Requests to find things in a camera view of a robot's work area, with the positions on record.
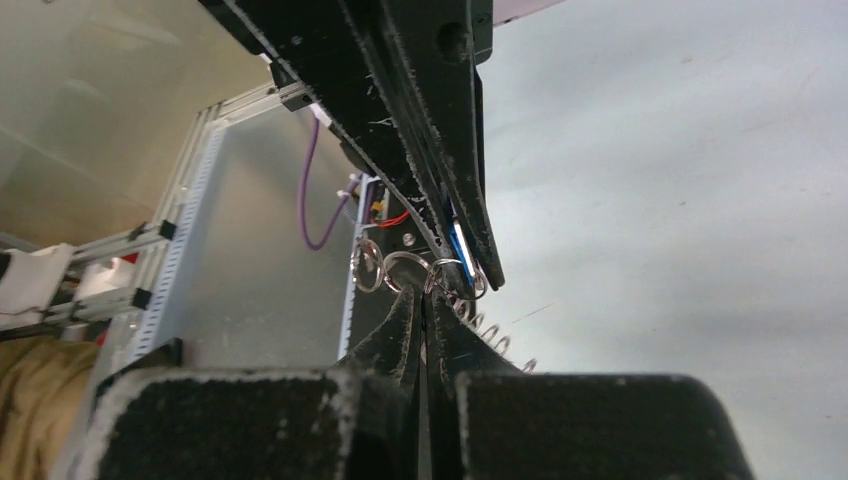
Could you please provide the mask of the blue tag key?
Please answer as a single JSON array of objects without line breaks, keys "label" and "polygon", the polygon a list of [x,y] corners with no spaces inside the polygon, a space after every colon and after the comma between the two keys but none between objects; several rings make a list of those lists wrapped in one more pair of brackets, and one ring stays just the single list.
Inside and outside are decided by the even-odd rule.
[{"label": "blue tag key", "polygon": [[467,241],[464,236],[464,232],[460,226],[456,209],[450,199],[445,200],[444,209],[445,213],[449,216],[449,220],[451,221],[451,230],[449,234],[450,241],[454,249],[456,250],[458,260],[462,264],[462,269],[466,277],[466,282],[471,288],[471,291],[473,293],[472,298],[474,298],[478,293],[479,277],[474,259],[469,250]]}]

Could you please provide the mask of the metal keyring disc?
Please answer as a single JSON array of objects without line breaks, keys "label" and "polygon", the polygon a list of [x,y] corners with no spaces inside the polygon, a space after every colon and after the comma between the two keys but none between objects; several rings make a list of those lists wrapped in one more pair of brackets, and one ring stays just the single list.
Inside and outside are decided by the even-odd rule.
[{"label": "metal keyring disc", "polygon": [[460,323],[492,348],[496,354],[504,356],[509,351],[511,337],[504,334],[498,324],[488,324],[485,314],[477,307],[477,301],[488,291],[488,283],[482,272],[475,266],[470,267],[472,296],[463,296],[443,282],[443,271],[447,267],[458,266],[460,269],[465,269],[468,266],[468,263],[462,259],[429,261],[418,253],[405,250],[385,254],[374,240],[362,234],[354,241],[350,255],[351,294],[353,296],[371,294],[381,289],[386,289],[395,295],[399,294],[403,285],[393,277],[392,271],[403,262],[411,264],[415,273],[423,275],[420,289],[424,294],[436,293],[445,298]]}]

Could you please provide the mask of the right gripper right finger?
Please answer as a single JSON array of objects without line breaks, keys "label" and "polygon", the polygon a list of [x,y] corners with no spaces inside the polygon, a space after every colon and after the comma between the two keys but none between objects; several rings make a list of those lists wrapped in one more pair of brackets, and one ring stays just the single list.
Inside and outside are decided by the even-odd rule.
[{"label": "right gripper right finger", "polygon": [[437,479],[750,479],[732,422],[678,374],[532,374],[423,299]]}]

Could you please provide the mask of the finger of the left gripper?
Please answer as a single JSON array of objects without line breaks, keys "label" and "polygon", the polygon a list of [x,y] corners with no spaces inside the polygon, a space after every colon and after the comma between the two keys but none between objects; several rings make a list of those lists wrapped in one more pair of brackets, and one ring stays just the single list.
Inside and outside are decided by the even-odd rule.
[{"label": "finger of the left gripper", "polygon": [[266,54],[330,116],[338,134],[409,211],[438,258],[451,258],[443,189],[426,131],[410,107],[381,1],[205,1],[249,52]]},{"label": "finger of the left gripper", "polygon": [[472,4],[469,1],[344,1],[345,19],[406,152],[404,180],[385,173],[427,237],[451,258],[460,225],[492,289],[505,283],[481,186],[482,140]]}]

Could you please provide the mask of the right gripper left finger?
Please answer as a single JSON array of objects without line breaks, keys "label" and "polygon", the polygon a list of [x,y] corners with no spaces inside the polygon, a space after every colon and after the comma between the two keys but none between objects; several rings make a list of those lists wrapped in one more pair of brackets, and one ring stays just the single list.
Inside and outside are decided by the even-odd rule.
[{"label": "right gripper left finger", "polygon": [[404,288],[329,368],[145,368],[94,411],[75,479],[413,479],[412,331]]}]

